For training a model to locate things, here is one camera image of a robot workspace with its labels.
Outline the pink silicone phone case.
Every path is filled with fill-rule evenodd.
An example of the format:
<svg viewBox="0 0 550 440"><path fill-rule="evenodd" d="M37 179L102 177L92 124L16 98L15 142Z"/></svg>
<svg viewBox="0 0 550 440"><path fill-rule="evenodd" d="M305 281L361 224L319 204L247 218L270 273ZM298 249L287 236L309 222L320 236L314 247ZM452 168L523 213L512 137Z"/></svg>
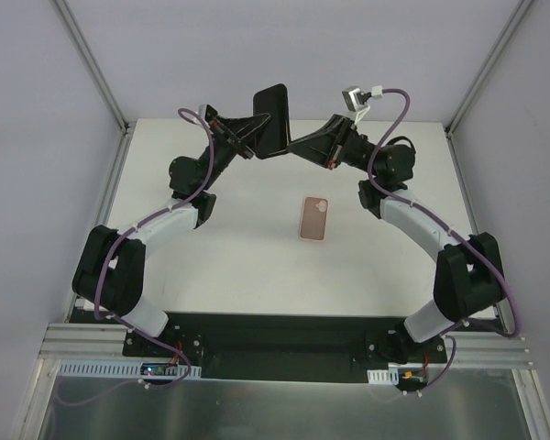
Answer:
<svg viewBox="0 0 550 440"><path fill-rule="evenodd" d="M306 197L302 205L299 238L323 241L329 203L324 198Z"/></svg>

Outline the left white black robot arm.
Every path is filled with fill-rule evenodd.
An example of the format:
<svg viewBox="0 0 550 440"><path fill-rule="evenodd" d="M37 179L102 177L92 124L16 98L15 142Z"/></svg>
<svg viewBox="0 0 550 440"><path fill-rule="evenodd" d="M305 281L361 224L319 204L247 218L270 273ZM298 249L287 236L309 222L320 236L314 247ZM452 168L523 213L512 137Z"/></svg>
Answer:
<svg viewBox="0 0 550 440"><path fill-rule="evenodd" d="M179 156L170 163L171 197L160 208L119 229L94 227L71 282L72 291L93 304L96 318L110 316L144 333L144 346L157 357L169 355L176 336L167 313L144 296L146 261L209 219L216 201L211 185L235 157L253 157L271 120L267 113L225 118L210 105L178 114L204 130L206 149L197 159Z"/></svg>

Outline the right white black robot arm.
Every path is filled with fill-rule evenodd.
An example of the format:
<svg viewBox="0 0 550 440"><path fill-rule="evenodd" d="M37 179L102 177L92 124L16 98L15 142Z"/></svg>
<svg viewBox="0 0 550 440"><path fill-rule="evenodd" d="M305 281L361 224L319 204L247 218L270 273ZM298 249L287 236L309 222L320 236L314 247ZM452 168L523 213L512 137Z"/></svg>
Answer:
<svg viewBox="0 0 550 440"><path fill-rule="evenodd" d="M358 184L361 206L400 229L435 264L432 299L376 341L381 358L398 364L415 361L439 336L503 300L495 237L460 235L408 190L416 155L410 139L394 137L375 145L350 119L333 115L317 131L293 140L287 150L328 170L346 164L368 172L369 178Z"/></svg>

